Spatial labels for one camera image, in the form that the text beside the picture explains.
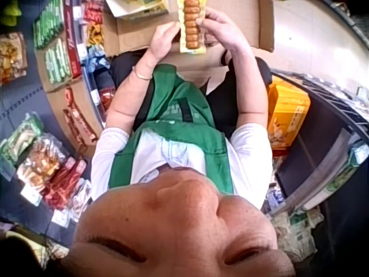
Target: silver bracelet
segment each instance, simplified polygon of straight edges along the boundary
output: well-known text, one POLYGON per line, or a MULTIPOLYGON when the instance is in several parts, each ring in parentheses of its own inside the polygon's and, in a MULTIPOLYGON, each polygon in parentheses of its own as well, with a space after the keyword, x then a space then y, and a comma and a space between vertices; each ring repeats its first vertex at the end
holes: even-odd
POLYGON ((150 81, 152 79, 152 75, 150 76, 150 78, 146 78, 145 76, 142 76, 141 74, 137 73, 136 71, 136 67, 135 66, 132 66, 132 71, 136 74, 136 76, 142 80, 145 80, 145 81, 150 81))

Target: sleeve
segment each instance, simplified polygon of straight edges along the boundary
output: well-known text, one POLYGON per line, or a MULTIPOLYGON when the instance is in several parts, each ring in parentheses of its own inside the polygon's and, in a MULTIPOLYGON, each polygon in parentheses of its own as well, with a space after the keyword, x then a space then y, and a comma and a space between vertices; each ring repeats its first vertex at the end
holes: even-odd
POLYGON ((129 135, 119 128, 105 129, 96 145, 92 158, 92 199, 96 200, 108 190, 111 166, 115 154, 124 149, 129 135))
POLYGON ((239 127, 230 143, 241 166, 242 180, 235 192, 261 208, 272 177, 272 149, 267 130, 256 123, 239 127))

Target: hand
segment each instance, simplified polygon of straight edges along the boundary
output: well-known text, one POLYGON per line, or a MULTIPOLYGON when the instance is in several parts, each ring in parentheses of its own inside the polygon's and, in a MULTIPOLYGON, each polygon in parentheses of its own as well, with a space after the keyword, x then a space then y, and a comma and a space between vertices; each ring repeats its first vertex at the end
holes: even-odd
POLYGON ((225 49, 240 51, 251 47, 237 25, 223 12, 206 8, 205 19, 197 19, 197 25, 214 36, 225 49))
POLYGON ((172 47, 172 41, 179 30, 179 22, 170 22, 156 27, 149 51, 157 59, 157 62, 169 53, 172 47))

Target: sausage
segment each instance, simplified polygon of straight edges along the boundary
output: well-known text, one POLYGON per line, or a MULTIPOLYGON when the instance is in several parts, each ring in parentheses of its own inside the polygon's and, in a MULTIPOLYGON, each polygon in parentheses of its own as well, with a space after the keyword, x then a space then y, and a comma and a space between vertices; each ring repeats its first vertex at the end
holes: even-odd
POLYGON ((186 42, 198 42, 198 35, 186 36, 186 42))
POLYGON ((195 28, 197 27, 196 21, 186 21, 184 23, 186 28, 195 28))
POLYGON ((184 14, 184 21, 194 21, 199 18, 198 13, 185 13, 184 14))
POLYGON ((198 28, 186 28, 187 35, 198 35, 199 29, 198 28))
POLYGON ((185 7, 200 7, 199 0, 184 0, 185 7))
POLYGON ((183 11, 185 14, 188 14, 188 13, 200 13, 201 10, 200 7, 187 7, 183 11))
POLYGON ((187 42, 186 43, 186 48, 187 49, 199 49, 200 44, 199 44, 199 42, 187 42))

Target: dark clothing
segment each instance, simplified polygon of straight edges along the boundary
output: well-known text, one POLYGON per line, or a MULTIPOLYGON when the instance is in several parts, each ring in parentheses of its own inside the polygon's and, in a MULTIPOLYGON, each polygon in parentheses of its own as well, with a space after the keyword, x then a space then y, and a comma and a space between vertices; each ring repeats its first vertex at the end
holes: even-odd
MULTIPOLYGON (((132 72, 132 67, 137 64, 146 50, 123 53, 114 57, 110 66, 110 75, 114 81, 115 87, 120 84, 132 72)), ((272 83, 272 73, 266 62, 256 57, 258 67, 266 86, 272 83)), ((230 139, 233 132, 236 130, 238 108, 237 108, 237 89, 236 89, 236 74, 233 62, 230 61, 229 72, 227 72, 223 83, 221 83, 206 99, 213 113, 214 122, 217 130, 225 133, 225 136, 230 139)), ((136 116, 133 125, 133 130, 137 130, 142 123, 145 122, 149 107, 153 99, 155 91, 155 82, 150 81, 148 91, 144 102, 136 116)), ((202 92, 206 92, 206 85, 201 88, 202 92)))

